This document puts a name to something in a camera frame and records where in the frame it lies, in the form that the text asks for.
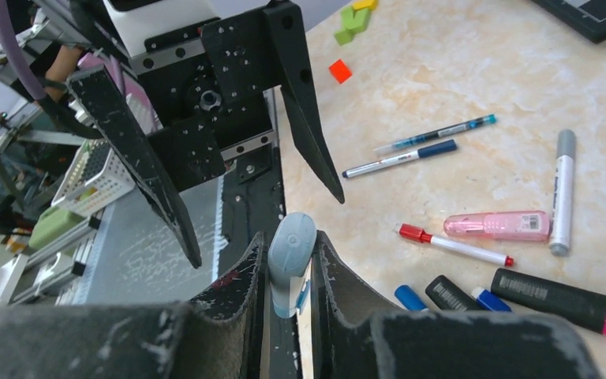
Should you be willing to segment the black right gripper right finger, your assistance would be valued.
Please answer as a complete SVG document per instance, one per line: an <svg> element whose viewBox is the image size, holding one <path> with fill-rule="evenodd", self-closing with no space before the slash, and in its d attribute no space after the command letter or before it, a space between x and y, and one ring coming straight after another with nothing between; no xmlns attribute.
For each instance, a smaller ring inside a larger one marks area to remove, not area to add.
<svg viewBox="0 0 606 379"><path fill-rule="evenodd" d="M376 292L319 231L312 254L316 378L599 378L559 317L409 311Z"/></svg>

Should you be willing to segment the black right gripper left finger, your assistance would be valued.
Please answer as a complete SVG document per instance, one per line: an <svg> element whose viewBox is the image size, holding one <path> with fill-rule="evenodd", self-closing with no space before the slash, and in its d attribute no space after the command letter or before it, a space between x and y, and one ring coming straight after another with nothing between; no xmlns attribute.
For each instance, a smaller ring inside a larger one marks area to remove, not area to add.
<svg viewBox="0 0 606 379"><path fill-rule="evenodd" d="M1 308L0 378L258 378L266 248L186 302Z"/></svg>

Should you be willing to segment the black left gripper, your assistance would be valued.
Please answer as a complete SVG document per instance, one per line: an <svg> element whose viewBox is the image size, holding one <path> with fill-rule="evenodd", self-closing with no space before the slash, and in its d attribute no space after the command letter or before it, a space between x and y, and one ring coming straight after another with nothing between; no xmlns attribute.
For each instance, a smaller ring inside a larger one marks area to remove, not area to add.
<svg viewBox="0 0 606 379"><path fill-rule="evenodd" d="M269 41L294 146L342 204L345 195L322 130L301 8L292 1L270 1L228 17L217 14L147 39L144 53L129 56L163 124L149 137L105 67L75 72L66 82L194 268L202 265L200 247L178 191L224 174L239 156L266 143L256 140L272 128L264 93L279 83Z"/></svg>

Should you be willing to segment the light blue correction tape pen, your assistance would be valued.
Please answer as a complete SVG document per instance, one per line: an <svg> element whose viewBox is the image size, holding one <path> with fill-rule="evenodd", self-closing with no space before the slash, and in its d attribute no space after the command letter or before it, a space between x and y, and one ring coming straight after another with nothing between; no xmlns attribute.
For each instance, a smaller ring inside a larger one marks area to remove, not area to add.
<svg viewBox="0 0 606 379"><path fill-rule="evenodd" d="M280 222L271 241L267 264L275 314L283 319L302 312L309 295L306 272L316 244L317 228L303 212L293 212Z"/></svg>

